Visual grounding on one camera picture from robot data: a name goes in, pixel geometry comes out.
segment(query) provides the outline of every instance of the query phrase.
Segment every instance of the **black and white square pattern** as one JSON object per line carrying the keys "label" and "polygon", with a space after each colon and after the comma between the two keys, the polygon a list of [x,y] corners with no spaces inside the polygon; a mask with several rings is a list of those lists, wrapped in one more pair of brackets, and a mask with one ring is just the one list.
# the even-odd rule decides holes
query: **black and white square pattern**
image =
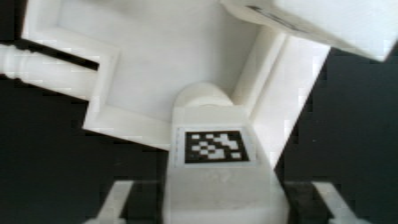
{"label": "black and white square pattern", "polygon": [[184,133],[184,163],[248,161],[239,131]]}

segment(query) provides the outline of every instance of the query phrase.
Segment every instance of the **white 3d printed part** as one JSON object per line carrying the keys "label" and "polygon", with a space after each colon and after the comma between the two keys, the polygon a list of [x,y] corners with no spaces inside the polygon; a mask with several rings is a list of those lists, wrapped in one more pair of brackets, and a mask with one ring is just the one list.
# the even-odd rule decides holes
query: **white 3d printed part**
{"label": "white 3d printed part", "polygon": [[215,85],[195,84],[175,100],[163,223],[286,224],[287,201],[245,109],[215,92]]}
{"label": "white 3d printed part", "polygon": [[[328,53],[327,45],[291,34],[383,59],[396,41],[396,4],[392,0],[369,2],[339,1],[341,7],[330,7],[325,0],[305,4],[268,0],[223,0],[222,4],[218,0],[28,0],[23,38],[94,61],[99,69],[87,71],[56,60],[42,62],[51,61],[44,55],[1,49],[0,70],[8,77],[90,100],[87,130],[165,150],[177,92],[190,84],[211,82],[245,110],[273,166]],[[335,17],[348,18],[351,13],[346,4],[360,6],[362,17],[341,22]],[[376,17],[366,17],[369,10]],[[296,24],[291,18],[314,20]],[[373,21],[373,28],[358,21]],[[328,33],[314,29],[323,24]],[[300,35],[296,30],[307,29],[314,32]]]}

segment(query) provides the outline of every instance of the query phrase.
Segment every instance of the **white plastic block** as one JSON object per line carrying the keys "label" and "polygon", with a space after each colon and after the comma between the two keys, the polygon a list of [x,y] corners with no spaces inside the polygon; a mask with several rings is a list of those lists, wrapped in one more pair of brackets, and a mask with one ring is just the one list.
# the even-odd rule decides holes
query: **white plastic block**
{"label": "white plastic block", "polygon": [[[207,147],[197,153],[190,145],[200,141],[216,147],[213,150]],[[231,150],[231,141],[238,150]],[[284,191],[243,107],[190,107],[175,102],[172,143],[163,223],[286,224]]]}

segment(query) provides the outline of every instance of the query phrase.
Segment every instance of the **black background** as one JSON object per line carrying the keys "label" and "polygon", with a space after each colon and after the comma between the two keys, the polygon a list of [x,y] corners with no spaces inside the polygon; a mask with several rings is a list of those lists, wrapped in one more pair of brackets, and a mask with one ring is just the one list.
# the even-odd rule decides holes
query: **black background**
{"label": "black background", "polygon": [[[0,1],[0,40],[23,0]],[[87,102],[0,76],[0,223],[81,223],[113,180],[136,185],[124,217],[156,223],[167,153],[81,130]],[[398,221],[398,49],[383,63],[330,51],[277,174],[335,183],[357,215]]]}

